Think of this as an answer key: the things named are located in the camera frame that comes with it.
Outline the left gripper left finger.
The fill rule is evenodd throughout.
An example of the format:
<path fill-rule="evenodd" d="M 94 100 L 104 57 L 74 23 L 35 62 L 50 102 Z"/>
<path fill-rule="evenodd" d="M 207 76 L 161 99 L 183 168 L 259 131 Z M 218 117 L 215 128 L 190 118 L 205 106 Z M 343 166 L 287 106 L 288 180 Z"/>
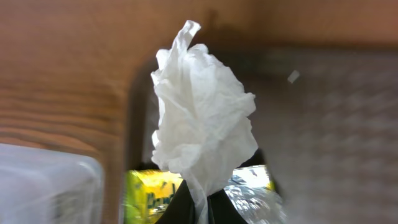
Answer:
<path fill-rule="evenodd" d="M 195 224 L 195 204 L 185 180 L 155 224 Z"/>

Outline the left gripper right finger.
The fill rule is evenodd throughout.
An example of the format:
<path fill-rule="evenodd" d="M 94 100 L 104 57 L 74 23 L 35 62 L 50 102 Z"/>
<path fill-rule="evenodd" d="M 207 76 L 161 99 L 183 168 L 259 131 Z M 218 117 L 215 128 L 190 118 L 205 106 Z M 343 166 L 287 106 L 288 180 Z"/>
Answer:
<path fill-rule="evenodd" d="M 207 201 L 209 224 L 248 224 L 224 190 L 210 195 Z"/>

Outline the yellow green snack wrapper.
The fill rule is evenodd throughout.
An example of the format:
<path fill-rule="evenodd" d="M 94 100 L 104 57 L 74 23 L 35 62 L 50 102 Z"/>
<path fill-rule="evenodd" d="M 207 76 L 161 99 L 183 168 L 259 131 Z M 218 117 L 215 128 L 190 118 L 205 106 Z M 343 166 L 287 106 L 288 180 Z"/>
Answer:
<path fill-rule="evenodd" d="M 126 177 L 125 223 L 156 223 L 183 179 L 160 170 L 131 170 Z M 287 215 L 266 166 L 240 167 L 223 189 L 247 223 L 285 223 Z"/>

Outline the white tissue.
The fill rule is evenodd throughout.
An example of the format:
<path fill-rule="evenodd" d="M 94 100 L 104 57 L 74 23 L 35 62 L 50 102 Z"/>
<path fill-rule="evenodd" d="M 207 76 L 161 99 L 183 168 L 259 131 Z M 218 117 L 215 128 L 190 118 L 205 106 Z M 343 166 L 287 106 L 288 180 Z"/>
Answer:
<path fill-rule="evenodd" d="M 159 127 L 152 134 L 152 161 L 182 176 L 195 221 L 207 223 L 207 198 L 226 186 L 258 145 L 249 120 L 255 96 L 205 44 L 192 44 L 199 30 L 199 23 L 186 21 L 171 48 L 157 52 L 158 69 L 151 78 Z"/>

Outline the clear plastic waste bin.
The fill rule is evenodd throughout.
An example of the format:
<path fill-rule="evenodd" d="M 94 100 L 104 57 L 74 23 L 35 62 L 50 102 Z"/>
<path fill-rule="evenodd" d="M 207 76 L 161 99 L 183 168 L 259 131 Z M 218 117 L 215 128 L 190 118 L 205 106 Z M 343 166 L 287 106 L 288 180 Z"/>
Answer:
<path fill-rule="evenodd" d="M 1 145 L 2 224 L 101 223 L 103 191 L 92 157 Z"/>

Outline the dark brown serving tray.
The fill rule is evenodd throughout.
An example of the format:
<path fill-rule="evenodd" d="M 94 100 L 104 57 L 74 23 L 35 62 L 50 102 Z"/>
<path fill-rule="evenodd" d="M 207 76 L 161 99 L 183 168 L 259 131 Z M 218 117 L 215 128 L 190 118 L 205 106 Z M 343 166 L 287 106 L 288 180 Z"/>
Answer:
<path fill-rule="evenodd" d="M 397 222 L 397 52 L 217 50 L 251 116 L 289 223 Z"/>

